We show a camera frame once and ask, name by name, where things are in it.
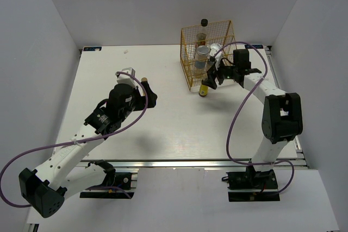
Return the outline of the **small yellow label bottle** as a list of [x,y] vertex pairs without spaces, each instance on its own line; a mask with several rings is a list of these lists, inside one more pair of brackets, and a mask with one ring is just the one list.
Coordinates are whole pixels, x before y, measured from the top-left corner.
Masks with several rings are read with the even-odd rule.
[[200,97],[205,97],[208,94],[209,86],[206,85],[206,81],[202,80],[198,91]]
[[148,90],[147,90],[148,89],[148,81],[147,81],[146,77],[143,77],[141,79],[141,84],[142,84],[144,90],[146,91],[146,94],[148,94]]

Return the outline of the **dark sauce bottle red label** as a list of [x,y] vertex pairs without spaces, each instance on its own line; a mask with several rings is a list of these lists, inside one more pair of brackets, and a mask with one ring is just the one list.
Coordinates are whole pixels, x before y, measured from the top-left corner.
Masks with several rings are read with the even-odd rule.
[[196,45],[195,45],[196,47],[206,44],[206,38],[208,35],[207,26],[208,26],[208,20],[205,18],[201,19],[201,24],[196,34]]

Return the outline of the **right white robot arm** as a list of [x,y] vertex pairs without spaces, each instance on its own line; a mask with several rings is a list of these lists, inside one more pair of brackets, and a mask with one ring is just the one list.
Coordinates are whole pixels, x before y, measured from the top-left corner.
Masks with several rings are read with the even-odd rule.
[[209,59],[213,65],[202,84],[216,89],[225,80],[233,80],[255,96],[263,105],[261,128],[263,139],[255,155],[246,164],[246,183],[253,188],[265,182],[283,148],[303,131],[301,98],[287,93],[267,80],[266,73],[253,68],[248,49],[236,49],[233,62],[226,66],[219,51],[213,50]]

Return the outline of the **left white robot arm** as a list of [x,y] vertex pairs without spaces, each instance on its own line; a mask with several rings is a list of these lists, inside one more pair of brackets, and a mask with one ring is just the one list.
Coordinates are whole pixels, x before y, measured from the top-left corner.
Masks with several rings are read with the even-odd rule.
[[155,107],[157,95],[146,78],[141,84],[144,95],[133,84],[117,83],[109,97],[85,119],[72,145],[63,146],[43,164],[33,170],[25,168],[19,174],[22,197],[43,218],[51,217],[66,199],[90,187],[102,190],[116,185],[115,168],[105,160],[88,163],[79,175],[71,171],[109,134],[116,133],[130,113]]

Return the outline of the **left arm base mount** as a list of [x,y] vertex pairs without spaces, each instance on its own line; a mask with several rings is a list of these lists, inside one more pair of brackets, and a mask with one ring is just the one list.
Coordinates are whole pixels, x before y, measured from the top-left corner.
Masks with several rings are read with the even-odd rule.
[[132,199],[136,188],[137,176],[132,172],[119,172],[105,160],[91,161],[87,167],[99,166],[106,176],[99,185],[80,193],[85,199]]

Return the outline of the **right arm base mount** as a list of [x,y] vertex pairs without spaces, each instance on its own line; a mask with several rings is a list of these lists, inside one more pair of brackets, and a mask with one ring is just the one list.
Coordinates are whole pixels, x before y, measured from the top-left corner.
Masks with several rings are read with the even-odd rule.
[[264,177],[244,172],[227,172],[221,178],[227,183],[229,202],[278,202],[278,183],[274,171]]

